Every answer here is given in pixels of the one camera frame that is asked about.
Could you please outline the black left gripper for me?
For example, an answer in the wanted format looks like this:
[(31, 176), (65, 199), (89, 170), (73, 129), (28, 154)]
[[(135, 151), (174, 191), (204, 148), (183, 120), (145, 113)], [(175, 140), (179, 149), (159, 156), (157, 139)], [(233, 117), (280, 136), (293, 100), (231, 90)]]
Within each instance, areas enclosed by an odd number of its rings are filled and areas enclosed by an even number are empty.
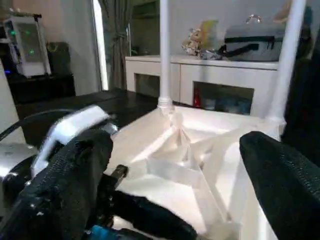
[(197, 231), (167, 208), (144, 196), (116, 191), (128, 172), (128, 167), (118, 165), (110, 175), (102, 175), (97, 187), (96, 204), (85, 228), (86, 240), (133, 240), (132, 231), (113, 228), (114, 216), (154, 237), (167, 240), (197, 239)]

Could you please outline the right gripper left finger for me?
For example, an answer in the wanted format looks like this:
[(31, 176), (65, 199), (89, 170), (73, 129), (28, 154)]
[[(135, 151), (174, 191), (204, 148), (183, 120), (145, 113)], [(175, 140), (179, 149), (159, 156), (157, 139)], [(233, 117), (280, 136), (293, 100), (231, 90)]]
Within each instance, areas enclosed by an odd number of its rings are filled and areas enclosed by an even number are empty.
[(111, 136), (102, 129), (86, 130), (61, 147), (20, 192), (0, 224), (0, 238), (80, 240), (112, 149)]

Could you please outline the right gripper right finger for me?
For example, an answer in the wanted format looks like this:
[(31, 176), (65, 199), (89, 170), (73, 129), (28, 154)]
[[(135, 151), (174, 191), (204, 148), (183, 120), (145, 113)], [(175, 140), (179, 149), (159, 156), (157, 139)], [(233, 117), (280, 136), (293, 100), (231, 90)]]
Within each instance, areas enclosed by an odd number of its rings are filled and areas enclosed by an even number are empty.
[(239, 139), (255, 196), (279, 240), (320, 238), (320, 168), (260, 131)]

